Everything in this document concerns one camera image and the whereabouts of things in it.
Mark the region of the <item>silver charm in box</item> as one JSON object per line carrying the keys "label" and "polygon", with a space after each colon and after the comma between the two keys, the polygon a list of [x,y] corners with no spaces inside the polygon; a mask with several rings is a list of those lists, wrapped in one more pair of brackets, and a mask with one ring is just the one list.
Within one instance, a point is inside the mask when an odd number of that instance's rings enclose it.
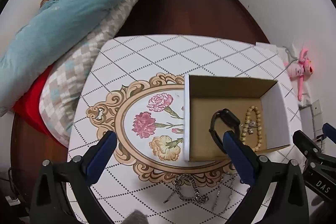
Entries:
{"label": "silver charm in box", "polygon": [[254,129],[257,128],[257,123],[255,121],[250,121],[247,126],[247,132],[251,135],[254,133]]}

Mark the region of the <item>pink panther plush toy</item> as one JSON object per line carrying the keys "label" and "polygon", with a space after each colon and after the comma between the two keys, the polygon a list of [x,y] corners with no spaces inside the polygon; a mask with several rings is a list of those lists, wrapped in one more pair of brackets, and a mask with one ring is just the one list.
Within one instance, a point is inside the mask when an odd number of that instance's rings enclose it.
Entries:
{"label": "pink panther plush toy", "polygon": [[299,102],[302,102],[304,80],[308,79],[314,72],[313,64],[307,56],[308,51],[307,48],[302,48],[299,56],[293,57],[290,51],[286,50],[292,60],[285,63],[285,68],[289,78],[297,81],[297,98]]}

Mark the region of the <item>wall socket panel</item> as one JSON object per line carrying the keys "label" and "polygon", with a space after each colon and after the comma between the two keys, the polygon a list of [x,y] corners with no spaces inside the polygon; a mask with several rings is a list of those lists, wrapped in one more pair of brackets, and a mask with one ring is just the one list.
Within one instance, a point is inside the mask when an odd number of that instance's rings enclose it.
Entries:
{"label": "wall socket panel", "polygon": [[322,127],[323,127],[323,112],[321,108],[321,104],[319,100],[316,100],[312,103],[311,107],[311,116],[312,116],[312,123],[313,123],[313,132],[314,136],[317,137],[318,135],[322,134]]}

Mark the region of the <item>white cardboard box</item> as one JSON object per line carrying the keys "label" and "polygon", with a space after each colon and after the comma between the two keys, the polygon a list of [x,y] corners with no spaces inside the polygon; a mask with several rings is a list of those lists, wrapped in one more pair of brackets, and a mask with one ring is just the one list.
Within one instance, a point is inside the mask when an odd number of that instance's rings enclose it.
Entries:
{"label": "white cardboard box", "polygon": [[[289,115],[276,80],[187,75],[184,97],[185,161],[226,160],[223,136],[229,130],[258,153],[290,146]],[[251,135],[250,121],[257,123]]]}

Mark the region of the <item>red sheet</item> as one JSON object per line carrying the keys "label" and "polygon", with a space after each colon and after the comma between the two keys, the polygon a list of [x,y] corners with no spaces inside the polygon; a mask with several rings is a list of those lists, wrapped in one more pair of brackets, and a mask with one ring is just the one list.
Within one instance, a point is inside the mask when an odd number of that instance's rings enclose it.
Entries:
{"label": "red sheet", "polygon": [[39,100],[42,94],[43,87],[48,79],[48,76],[54,67],[54,63],[47,67],[47,69],[37,77],[33,82],[27,92],[21,96],[15,102],[13,110],[19,115],[29,126],[35,129],[37,132],[46,135],[60,143],[47,129],[44,121],[42,120],[41,114],[39,112]]}

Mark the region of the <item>teal quilt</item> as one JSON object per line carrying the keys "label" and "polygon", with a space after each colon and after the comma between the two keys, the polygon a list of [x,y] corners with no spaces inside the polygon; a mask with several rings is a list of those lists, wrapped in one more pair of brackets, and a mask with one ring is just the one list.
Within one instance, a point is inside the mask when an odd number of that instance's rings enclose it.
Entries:
{"label": "teal quilt", "polygon": [[1,115],[121,1],[58,0],[17,32],[1,56]]}

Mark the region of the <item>checkered mattress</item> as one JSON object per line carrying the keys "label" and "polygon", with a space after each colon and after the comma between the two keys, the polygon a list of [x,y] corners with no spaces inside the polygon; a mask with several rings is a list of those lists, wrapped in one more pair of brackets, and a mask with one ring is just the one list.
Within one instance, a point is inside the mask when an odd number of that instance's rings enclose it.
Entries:
{"label": "checkered mattress", "polygon": [[86,79],[102,48],[114,38],[138,0],[122,0],[49,73],[39,99],[39,114],[52,137],[69,146],[76,107]]}

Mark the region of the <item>floral patterned tablecloth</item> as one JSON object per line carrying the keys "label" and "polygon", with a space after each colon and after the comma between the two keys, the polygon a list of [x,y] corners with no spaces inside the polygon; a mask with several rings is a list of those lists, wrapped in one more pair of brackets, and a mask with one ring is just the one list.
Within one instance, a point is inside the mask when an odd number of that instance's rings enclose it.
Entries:
{"label": "floral patterned tablecloth", "polygon": [[183,157],[184,78],[278,81],[292,130],[301,117],[276,46],[190,35],[127,36],[106,42],[86,80],[68,157],[112,130],[118,146],[92,192],[115,223],[139,210],[150,223],[224,223],[244,198],[228,160]]}

